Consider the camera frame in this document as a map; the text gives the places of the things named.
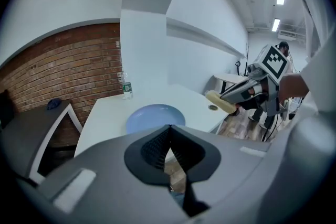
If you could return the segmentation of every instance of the wooden floor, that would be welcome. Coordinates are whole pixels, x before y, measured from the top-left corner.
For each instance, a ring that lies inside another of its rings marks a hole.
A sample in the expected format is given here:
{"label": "wooden floor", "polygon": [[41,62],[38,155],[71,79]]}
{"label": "wooden floor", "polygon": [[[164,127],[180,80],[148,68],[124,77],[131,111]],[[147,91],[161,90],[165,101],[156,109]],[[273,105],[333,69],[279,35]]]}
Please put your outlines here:
{"label": "wooden floor", "polygon": [[[248,112],[242,108],[240,108],[240,113],[237,116],[228,116],[220,128],[219,135],[234,137],[238,139],[249,139],[254,141],[261,141],[265,129],[259,126],[258,122],[254,122],[248,118],[249,114],[253,114],[252,112]],[[270,130],[273,130],[276,122],[273,123],[273,126]],[[276,127],[281,124],[281,121],[277,122]],[[275,128],[272,136],[269,141],[271,141],[275,135],[277,134],[277,128]],[[165,173],[169,174],[171,177],[171,186],[174,191],[183,193],[185,191],[185,179],[186,175],[177,162],[176,158],[172,159],[165,164]]]}

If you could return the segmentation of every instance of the sneaker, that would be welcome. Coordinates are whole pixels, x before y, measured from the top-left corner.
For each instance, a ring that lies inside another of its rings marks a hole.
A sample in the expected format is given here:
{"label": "sneaker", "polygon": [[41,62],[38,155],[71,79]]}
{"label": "sneaker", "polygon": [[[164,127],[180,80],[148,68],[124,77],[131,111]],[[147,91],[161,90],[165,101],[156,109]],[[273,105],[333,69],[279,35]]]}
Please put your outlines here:
{"label": "sneaker", "polygon": [[260,127],[263,129],[267,129],[266,126],[264,125],[264,123],[259,123]]}
{"label": "sneaker", "polygon": [[252,121],[257,122],[255,119],[253,119],[253,116],[248,116],[248,118],[249,118],[250,120],[252,120]]}
{"label": "sneaker", "polygon": [[239,109],[237,109],[235,112],[231,113],[230,116],[238,116],[240,114]]}

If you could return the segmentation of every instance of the black cable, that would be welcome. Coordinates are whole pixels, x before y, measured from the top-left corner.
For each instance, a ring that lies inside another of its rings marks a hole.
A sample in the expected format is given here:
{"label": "black cable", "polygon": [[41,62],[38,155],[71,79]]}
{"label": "black cable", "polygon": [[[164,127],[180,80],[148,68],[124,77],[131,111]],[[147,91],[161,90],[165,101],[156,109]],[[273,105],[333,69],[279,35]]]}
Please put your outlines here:
{"label": "black cable", "polygon": [[281,119],[281,122],[279,123],[278,127],[277,127],[277,130],[278,128],[280,127],[280,125],[282,124],[283,120]]}
{"label": "black cable", "polygon": [[244,77],[246,76],[246,70],[247,70],[247,60],[248,60],[248,45],[247,45],[247,53],[246,53],[246,64],[245,64],[245,72],[244,72]]}
{"label": "black cable", "polygon": [[267,140],[271,137],[272,133],[274,132],[275,128],[277,127],[277,124],[278,124],[278,118],[279,118],[279,114],[277,115],[277,121],[275,122],[273,131],[271,132],[271,134],[269,135],[269,137],[267,137],[267,139],[265,140],[265,142],[267,142]]}
{"label": "black cable", "polygon": [[240,61],[236,61],[235,66],[237,67],[237,74],[239,76]]}
{"label": "black cable", "polygon": [[292,54],[290,53],[290,50],[288,50],[289,52],[289,56],[290,56],[290,61],[292,62],[292,66],[294,67],[295,69],[295,73],[298,73],[298,71],[296,70],[295,66],[294,66],[294,60],[293,60],[293,57],[292,57]]}
{"label": "black cable", "polygon": [[267,127],[267,129],[266,129],[266,132],[264,133],[264,135],[263,135],[263,137],[262,137],[261,141],[264,141],[264,140],[265,140],[266,134],[267,134],[267,132],[268,132],[268,130],[269,130],[270,128],[271,128],[271,126],[268,126],[268,127]]}

